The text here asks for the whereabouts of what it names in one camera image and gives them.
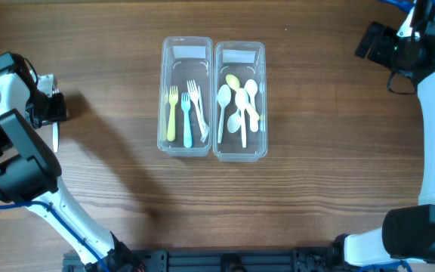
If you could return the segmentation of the yellow plastic fork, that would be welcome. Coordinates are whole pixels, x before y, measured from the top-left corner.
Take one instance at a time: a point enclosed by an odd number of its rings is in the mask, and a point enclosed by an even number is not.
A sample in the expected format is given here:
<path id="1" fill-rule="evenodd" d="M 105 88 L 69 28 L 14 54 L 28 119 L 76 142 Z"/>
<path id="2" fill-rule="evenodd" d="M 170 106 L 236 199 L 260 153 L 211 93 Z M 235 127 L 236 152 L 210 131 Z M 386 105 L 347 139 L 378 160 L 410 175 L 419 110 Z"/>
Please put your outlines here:
<path id="1" fill-rule="evenodd" d="M 174 141 L 175 139 L 175 107 L 179 101 L 179 94 L 177 86 L 172 85 L 169 91 L 168 102 L 170 104 L 167 141 Z"/>

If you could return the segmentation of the white fork wide handle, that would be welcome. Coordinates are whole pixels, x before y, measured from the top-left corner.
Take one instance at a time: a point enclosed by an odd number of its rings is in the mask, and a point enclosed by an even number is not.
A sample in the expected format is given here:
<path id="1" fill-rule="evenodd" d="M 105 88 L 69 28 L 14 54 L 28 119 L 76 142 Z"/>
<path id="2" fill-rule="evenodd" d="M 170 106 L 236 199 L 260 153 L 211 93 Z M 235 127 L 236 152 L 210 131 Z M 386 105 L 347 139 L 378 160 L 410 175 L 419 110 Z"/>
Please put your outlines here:
<path id="1" fill-rule="evenodd" d="M 193 145 L 192 131 L 190 127 L 190 96 L 187 92 L 181 94 L 181 109 L 184 113 L 184 146 L 191 148 Z"/>

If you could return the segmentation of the white fork slanted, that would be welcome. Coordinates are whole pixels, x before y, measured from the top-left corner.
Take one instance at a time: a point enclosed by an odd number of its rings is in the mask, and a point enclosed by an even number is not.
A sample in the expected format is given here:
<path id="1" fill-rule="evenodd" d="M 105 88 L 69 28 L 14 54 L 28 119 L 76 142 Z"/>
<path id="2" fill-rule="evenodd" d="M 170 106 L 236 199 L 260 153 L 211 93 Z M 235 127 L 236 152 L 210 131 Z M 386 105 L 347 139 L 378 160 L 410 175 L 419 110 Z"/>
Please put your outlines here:
<path id="1" fill-rule="evenodd" d="M 199 105 L 198 105 L 198 89 L 197 89 L 197 84 L 195 80 L 189 80 L 187 82 L 187 88 L 188 88 L 188 93 L 190 95 L 190 100 L 194 103 L 195 109 L 196 109 L 196 115 L 197 115 L 197 119 L 198 119 L 198 123 L 199 123 L 199 129 L 201 131 L 201 136 L 202 136 L 202 122 L 199 118 L 200 116 L 200 110 L 199 110 Z"/>

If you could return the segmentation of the white spoon wide handle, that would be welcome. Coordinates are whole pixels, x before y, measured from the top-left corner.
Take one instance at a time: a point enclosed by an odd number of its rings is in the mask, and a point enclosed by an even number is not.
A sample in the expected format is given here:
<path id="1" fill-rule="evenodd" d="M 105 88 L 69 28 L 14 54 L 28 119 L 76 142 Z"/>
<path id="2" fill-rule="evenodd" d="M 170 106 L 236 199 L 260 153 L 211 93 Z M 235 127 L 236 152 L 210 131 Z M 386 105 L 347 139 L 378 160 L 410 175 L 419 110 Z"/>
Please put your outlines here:
<path id="1" fill-rule="evenodd" d="M 258 128 L 259 128 L 259 126 L 258 126 L 259 115 L 258 115 L 258 112 L 256 111 L 255 95 L 258 92 L 258 84 L 256 83 L 256 81 L 254 79 L 249 79 L 245 83 L 245 91 L 248 94 L 249 101 L 250 101 L 252 108 L 255 110 L 255 113 L 253 114 L 253 116 L 250 117 L 250 119 L 251 119 L 250 129 L 252 132 L 257 132 Z"/>

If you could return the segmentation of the white fork tines down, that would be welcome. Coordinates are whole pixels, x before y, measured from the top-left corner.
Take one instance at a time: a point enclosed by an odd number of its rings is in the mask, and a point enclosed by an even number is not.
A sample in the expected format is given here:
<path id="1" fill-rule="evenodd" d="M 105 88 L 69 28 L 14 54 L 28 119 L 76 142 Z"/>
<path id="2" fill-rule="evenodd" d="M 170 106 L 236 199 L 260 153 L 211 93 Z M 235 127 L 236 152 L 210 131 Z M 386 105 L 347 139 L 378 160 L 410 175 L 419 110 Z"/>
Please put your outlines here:
<path id="1" fill-rule="evenodd" d="M 198 86 L 198 105 L 199 105 L 199 110 L 200 110 L 200 120 L 202 122 L 202 136 L 201 136 L 201 142 L 204 143 L 208 137 L 209 134 L 209 126 L 207 125 L 206 121 L 205 121 L 205 117 L 204 117 L 204 110 L 203 110 L 203 105 L 202 105 L 202 93 L 201 93 L 201 88 Z"/>

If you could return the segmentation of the yellow plastic spoon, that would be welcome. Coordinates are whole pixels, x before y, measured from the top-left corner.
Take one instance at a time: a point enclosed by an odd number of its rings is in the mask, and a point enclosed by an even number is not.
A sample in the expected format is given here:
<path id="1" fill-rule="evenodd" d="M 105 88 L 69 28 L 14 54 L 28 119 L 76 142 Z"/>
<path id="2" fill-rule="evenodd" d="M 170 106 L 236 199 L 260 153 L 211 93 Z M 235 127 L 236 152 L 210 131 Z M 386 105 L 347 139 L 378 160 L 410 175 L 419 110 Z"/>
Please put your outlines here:
<path id="1" fill-rule="evenodd" d="M 227 74 L 226 75 L 226 82 L 230 86 L 230 88 L 233 89 L 235 92 L 240 91 L 241 93 L 244 94 L 245 109 L 248 111 L 248 114 L 250 115 L 251 119 L 253 119 L 254 121 L 258 121 L 259 115 L 258 115 L 257 111 L 250 104 L 247 91 L 244 88 L 240 87 L 239 79 L 233 74 Z"/>

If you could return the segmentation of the white spoon thin handle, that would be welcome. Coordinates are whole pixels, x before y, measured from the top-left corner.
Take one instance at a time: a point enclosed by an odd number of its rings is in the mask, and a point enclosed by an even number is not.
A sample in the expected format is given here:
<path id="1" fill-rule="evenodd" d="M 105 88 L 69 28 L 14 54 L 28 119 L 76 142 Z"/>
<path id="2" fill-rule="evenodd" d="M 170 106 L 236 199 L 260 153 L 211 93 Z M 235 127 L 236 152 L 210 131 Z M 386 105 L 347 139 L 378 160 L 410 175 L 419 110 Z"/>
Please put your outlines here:
<path id="1" fill-rule="evenodd" d="M 224 111 L 226 106 L 230 103 L 231 90 L 229 85 L 222 85 L 217 93 L 217 102 L 221 107 L 219 126 L 218 126 L 218 137 L 217 142 L 220 144 L 222 142 L 223 130 L 224 130 Z"/>

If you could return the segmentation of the white spoon slanted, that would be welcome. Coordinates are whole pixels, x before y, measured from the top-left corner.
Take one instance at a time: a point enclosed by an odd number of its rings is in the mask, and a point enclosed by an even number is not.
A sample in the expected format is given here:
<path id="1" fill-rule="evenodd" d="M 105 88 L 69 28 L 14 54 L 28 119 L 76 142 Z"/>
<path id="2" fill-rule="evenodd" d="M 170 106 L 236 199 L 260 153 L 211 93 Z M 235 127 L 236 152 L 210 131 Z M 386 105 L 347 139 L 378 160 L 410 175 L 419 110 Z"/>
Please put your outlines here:
<path id="1" fill-rule="evenodd" d="M 241 114 L 237 109 L 235 113 L 231 114 L 227 120 L 227 130 L 229 133 L 236 133 L 241 127 Z"/>

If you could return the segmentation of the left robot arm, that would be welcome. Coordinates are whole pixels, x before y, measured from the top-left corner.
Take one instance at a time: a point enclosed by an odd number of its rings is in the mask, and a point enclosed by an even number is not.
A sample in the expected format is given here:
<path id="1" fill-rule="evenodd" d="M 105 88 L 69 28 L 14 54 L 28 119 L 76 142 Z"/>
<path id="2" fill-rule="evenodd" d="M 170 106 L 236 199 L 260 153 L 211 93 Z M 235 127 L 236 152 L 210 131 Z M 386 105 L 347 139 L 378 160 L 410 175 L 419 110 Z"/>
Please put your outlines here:
<path id="1" fill-rule="evenodd" d="M 57 157 L 36 132 L 66 119 L 65 97 L 52 75 L 38 75 L 20 54 L 0 55 L 0 210 L 25 207 L 43 218 L 77 251 L 86 271 L 144 270 L 71 195 Z"/>

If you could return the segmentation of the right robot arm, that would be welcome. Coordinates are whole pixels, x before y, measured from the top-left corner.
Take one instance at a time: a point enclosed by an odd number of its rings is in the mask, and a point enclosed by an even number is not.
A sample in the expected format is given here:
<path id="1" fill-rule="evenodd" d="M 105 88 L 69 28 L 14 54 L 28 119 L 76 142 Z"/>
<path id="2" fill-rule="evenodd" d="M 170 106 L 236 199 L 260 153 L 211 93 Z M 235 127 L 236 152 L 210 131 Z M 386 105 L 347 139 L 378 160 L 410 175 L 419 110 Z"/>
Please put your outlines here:
<path id="1" fill-rule="evenodd" d="M 381 227 L 339 236 L 329 247 L 328 267 L 357 271 L 435 264 L 435 0 L 394 1 L 407 14 L 399 29 L 369 25 L 355 55 L 410 79 L 424 124 L 424 174 L 418 204 L 389 211 Z"/>

